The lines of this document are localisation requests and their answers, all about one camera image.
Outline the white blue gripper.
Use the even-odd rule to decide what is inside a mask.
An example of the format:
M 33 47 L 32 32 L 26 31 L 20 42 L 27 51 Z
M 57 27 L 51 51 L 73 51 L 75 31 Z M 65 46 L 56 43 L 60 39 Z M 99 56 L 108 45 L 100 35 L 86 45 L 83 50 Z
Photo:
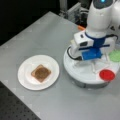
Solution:
M 84 31 L 76 33 L 71 44 L 70 55 L 74 60 L 80 61 L 101 58 L 114 50 L 116 38 L 114 34 L 95 38 Z

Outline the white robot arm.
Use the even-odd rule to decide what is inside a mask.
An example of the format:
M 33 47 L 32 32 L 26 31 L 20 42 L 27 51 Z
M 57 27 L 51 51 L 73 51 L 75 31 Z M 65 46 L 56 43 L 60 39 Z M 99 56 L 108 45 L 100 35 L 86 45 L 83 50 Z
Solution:
M 67 49 L 73 60 L 85 61 L 101 58 L 115 47 L 111 27 L 118 27 L 120 20 L 120 0 L 93 0 L 87 17 L 87 27 L 74 35 Z

